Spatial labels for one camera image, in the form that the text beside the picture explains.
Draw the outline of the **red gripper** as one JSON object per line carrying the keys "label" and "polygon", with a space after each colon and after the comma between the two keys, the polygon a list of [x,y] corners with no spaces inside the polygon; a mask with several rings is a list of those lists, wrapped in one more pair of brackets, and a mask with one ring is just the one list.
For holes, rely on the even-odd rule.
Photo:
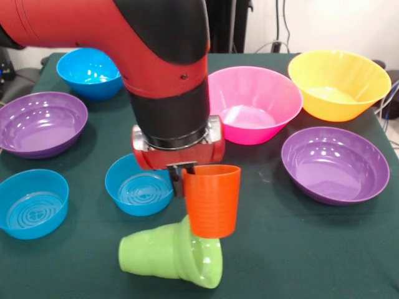
{"label": "red gripper", "polygon": [[219,116],[210,116],[204,135],[185,148],[157,148],[148,142],[138,125],[132,128],[132,149],[138,165],[145,170],[166,169],[175,197],[184,198],[183,175],[195,174],[196,164],[218,163],[224,156],[224,131]]}

